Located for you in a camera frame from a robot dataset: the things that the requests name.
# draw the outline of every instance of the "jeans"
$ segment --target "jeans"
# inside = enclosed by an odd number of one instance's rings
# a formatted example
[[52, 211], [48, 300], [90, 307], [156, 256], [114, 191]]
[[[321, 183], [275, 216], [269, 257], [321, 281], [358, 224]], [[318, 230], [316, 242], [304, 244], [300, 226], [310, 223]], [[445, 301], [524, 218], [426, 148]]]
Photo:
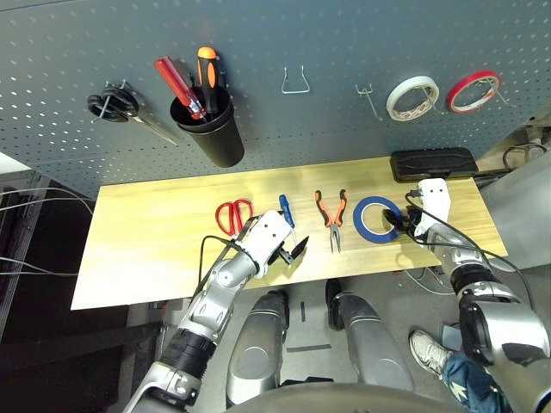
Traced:
[[442, 380], [454, 397], [469, 411], [512, 412], [507, 399], [492, 390], [492, 376], [462, 352], [454, 353], [444, 364]]

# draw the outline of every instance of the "red scissors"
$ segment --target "red scissors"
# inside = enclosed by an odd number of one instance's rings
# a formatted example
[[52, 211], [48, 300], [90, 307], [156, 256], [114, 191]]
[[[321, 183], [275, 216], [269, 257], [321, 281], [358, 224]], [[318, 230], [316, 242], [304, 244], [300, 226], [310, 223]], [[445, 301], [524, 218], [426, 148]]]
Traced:
[[[243, 220], [241, 219], [241, 211], [239, 209], [239, 205], [247, 205], [249, 207], [249, 218], [252, 217], [252, 204], [249, 200], [235, 200], [234, 202], [224, 202], [218, 208], [216, 208], [216, 213], [214, 214], [218, 227], [230, 237], [239, 234], [241, 230], [243, 230]], [[228, 208], [227, 213], [230, 218], [229, 229], [226, 229], [225, 226], [220, 223], [220, 212], [225, 207]]]

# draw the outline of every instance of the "white tape roll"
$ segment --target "white tape roll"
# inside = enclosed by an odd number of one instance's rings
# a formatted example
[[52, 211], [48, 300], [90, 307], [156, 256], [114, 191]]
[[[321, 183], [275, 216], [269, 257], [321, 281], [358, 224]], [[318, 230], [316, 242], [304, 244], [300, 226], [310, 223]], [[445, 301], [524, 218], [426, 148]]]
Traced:
[[[415, 108], [406, 110], [404, 112], [400, 112], [399, 110], [396, 110], [394, 107], [396, 106], [396, 102], [399, 100], [399, 98], [405, 95], [407, 92], [414, 89], [427, 89], [428, 90], [427, 95], [429, 95], [429, 98], [425, 99], [421, 104], [419, 104]], [[430, 77], [428, 76], [412, 77], [411, 79], [407, 79], [404, 82], [400, 83], [398, 86], [394, 88], [392, 92], [390, 92], [390, 95], [388, 95], [388, 99], [387, 99], [388, 114], [392, 119], [400, 122], [416, 119], [419, 116], [423, 116], [430, 110], [432, 105], [436, 103], [436, 100], [438, 99], [439, 94], [440, 94], [440, 91], [438, 90], [438, 86], [436, 86], [435, 81], [432, 80]]]

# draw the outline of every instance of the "blue painter's tape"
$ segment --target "blue painter's tape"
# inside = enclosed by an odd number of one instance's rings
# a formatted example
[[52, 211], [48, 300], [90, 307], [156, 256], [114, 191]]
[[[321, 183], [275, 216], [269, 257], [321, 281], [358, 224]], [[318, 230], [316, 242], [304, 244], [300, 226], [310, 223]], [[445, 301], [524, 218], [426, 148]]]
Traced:
[[358, 231], [358, 233], [362, 237], [372, 243], [390, 243], [399, 235], [398, 231], [396, 231], [394, 227], [392, 228], [392, 230], [385, 232], [384, 234], [377, 234], [376, 232], [370, 231], [363, 222], [363, 212], [366, 210], [366, 208], [372, 205], [381, 205], [390, 209], [393, 213], [399, 216], [401, 214], [399, 208], [391, 200], [383, 198], [382, 196], [369, 196], [368, 198], [364, 198], [363, 200], [358, 202], [358, 205], [356, 205], [356, 208], [354, 208], [353, 217], [356, 231]]

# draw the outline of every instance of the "red tape roll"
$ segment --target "red tape roll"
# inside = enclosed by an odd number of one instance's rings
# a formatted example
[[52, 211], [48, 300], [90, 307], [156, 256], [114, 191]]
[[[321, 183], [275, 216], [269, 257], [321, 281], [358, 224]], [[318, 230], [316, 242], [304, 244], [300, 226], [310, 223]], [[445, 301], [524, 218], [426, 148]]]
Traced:
[[[455, 98], [465, 89], [477, 82], [488, 82], [490, 89], [478, 100], [472, 103], [469, 103], [465, 106], [456, 106]], [[501, 78], [498, 73], [495, 71], [477, 71], [472, 75], [469, 75], [462, 79], [454, 88], [449, 92], [446, 102], [448, 103], [448, 108], [452, 112], [457, 114], [468, 114], [473, 112], [487, 104], [496, 94], [499, 88], [501, 87]]]

